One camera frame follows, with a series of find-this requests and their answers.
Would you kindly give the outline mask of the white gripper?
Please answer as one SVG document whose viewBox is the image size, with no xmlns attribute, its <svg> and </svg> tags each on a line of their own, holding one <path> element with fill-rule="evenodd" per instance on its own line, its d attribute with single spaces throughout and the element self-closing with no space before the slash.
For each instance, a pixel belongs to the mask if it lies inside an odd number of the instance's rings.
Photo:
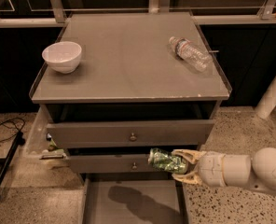
<svg viewBox="0 0 276 224">
<path fill-rule="evenodd" d="M 181 156 L 191 164 L 198 162 L 198 172 L 192 171 L 188 174 L 172 174 L 172 177 L 179 182 L 189 185 L 201 185 L 202 181 L 210 187 L 224 187 L 226 185 L 223 175 L 222 153 L 205 152 L 191 149 L 175 149 L 173 155 Z"/>
</svg>

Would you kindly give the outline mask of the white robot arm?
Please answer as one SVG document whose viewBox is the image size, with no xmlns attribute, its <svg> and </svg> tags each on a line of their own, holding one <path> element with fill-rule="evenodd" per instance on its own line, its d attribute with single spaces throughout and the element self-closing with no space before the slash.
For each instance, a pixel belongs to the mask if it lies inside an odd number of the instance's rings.
<svg viewBox="0 0 276 224">
<path fill-rule="evenodd" d="M 175 149 L 172 154 L 195 165 L 190 173 L 172 175 L 179 182 L 209 187 L 240 187 L 276 196 L 276 148 L 265 147 L 254 155 L 190 149 Z"/>
</svg>

